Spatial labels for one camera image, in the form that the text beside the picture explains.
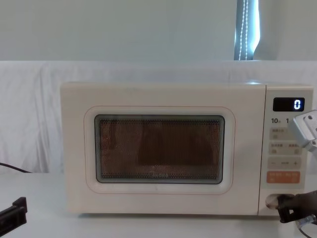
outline white table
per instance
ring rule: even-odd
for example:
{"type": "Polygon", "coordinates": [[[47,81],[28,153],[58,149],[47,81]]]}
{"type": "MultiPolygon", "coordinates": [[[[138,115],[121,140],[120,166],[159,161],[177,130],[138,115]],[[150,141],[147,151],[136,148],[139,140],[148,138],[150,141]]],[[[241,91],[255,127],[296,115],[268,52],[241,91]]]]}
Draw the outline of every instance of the white table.
{"type": "MultiPolygon", "coordinates": [[[[316,181],[317,176],[308,176],[306,190],[316,190],[316,181]]],[[[27,224],[5,238],[303,237],[294,223],[281,224],[272,217],[70,214],[65,209],[63,175],[0,175],[0,188],[0,210],[21,196],[28,205],[27,224]]],[[[317,237],[317,226],[304,230],[317,237]]]]}

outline control button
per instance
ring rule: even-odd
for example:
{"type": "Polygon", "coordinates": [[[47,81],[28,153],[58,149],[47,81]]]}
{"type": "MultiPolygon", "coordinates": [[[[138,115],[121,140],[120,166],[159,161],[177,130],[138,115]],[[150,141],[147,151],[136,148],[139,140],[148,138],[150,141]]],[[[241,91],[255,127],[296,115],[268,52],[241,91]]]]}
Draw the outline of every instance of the control button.
{"type": "Polygon", "coordinates": [[[301,155],[302,148],[295,142],[272,142],[269,144],[270,155],[301,155]]]}
{"type": "Polygon", "coordinates": [[[291,169],[299,170],[302,165],[301,157],[279,156],[268,158],[268,169],[291,169]]]}
{"type": "Polygon", "coordinates": [[[294,140],[294,136],[288,131],[287,127],[274,127],[269,132],[270,140],[294,140]]]}
{"type": "Polygon", "coordinates": [[[267,183],[299,183],[301,172],[299,171],[268,171],[267,183]]]}

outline white wall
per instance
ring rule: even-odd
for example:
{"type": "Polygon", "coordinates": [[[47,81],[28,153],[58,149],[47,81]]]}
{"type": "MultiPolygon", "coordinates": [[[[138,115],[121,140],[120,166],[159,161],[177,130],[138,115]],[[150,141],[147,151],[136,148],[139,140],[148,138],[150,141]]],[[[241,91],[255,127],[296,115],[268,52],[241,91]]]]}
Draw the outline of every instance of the white wall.
{"type": "Polygon", "coordinates": [[[317,0],[260,0],[256,60],[317,60],[317,0]]]}
{"type": "Polygon", "coordinates": [[[0,60],[232,60],[236,0],[0,0],[0,60]]]}

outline microwave control panel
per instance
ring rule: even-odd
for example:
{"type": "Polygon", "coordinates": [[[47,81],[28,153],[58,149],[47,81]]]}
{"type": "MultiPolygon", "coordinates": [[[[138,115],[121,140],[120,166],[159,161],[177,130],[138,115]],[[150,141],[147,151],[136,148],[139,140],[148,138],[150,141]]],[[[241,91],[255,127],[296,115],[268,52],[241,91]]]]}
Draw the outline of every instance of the microwave control panel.
{"type": "Polygon", "coordinates": [[[298,145],[288,124],[312,110],[313,88],[267,85],[265,97],[259,214],[270,194],[304,191],[308,153],[298,145]]]}

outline black clamp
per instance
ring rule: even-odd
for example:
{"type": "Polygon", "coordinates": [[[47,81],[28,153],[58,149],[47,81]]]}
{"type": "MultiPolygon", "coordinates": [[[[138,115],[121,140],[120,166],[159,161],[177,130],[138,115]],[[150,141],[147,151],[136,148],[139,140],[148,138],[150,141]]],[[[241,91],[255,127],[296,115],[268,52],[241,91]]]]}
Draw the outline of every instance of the black clamp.
{"type": "Polygon", "coordinates": [[[26,198],[20,197],[12,206],[0,212],[0,237],[26,223],[26,198]]]}

